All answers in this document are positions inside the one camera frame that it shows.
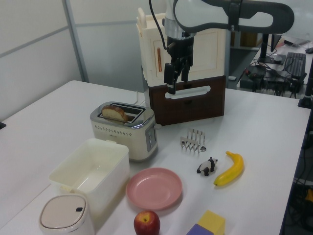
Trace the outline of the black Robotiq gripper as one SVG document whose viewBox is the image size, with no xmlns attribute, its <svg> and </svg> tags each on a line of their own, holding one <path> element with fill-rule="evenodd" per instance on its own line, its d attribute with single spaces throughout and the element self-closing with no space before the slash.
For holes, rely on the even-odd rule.
<svg viewBox="0 0 313 235">
<path fill-rule="evenodd" d="M 181 80 L 188 82 L 189 71 L 193 64 L 194 37 L 183 39 L 167 37 L 167 44 L 171 62 L 165 63 L 164 83 L 167 84 L 169 94 L 176 94 L 176 84 L 180 74 Z M 181 59 L 186 59 L 182 66 Z"/>
</svg>

